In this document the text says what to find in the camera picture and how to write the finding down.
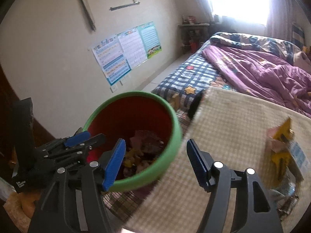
metal bolt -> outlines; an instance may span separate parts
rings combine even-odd
[[[98,162],[97,161],[92,161],[91,163],[90,163],[90,167],[97,167],[99,164],[98,164]]]
[[[247,168],[247,173],[253,175],[255,173],[255,170],[253,168]]]
[[[65,172],[65,168],[61,167],[57,169],[57,173],[64,173]]]
[[[217,168],[222,168],[224,165],[223,165],[223,163],[216,161],[216,162],[214,162],[214,166]]]

purple blanket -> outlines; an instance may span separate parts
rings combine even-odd
[[[203,56],[241,93],[311,118],[311,75],[273,54],[208,46]]]

trash bin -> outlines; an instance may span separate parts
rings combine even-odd
[[[130,145],[136,130],[154,132],[164,142],[159,158],[142,172],[117,180],[109,191],[135,190],[158,179],[174,160],[181,145],[182,133],[175,111],[167,101],[143,91],[126,92],[112,97],[90,116],[83,131],[91,136],[103,133],[106,142],[89,152],[88,161],[96,160],[104,151],[112,150],[119,138]]]

white tile floor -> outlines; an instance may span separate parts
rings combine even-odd
[[[191,53],[186,53],[180,56],[177,60],[175,60],[171,65],[168,66],[162,73],[160,73],[152,82],[150,82],[142,91],[151,92],[153,89],[159,85],[162,80],[164,80],[168,75],[170,75],[173,71],[176,70],[183,62],[189,58]]]

beige gingham cloth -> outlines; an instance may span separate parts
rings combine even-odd
[[[196,232],[205,212],[209,194],[198,185],[186,154],[186,142],[194,138],[199,148],[229,168],[254,168],[267,188],[275,181],[270,153],[265,151],[266,130],[292,118],[295,139],[311,159],[311,119],[258,98],[210,87],[207,97],[190,125],[180,152],[154,191],[141,204],[125,228],[144,233]],[[284,233],[298,223],[311,202],[310,174],[298,187],[300,200],[282,222]],[[235,190],[223,232],[230,232]]]

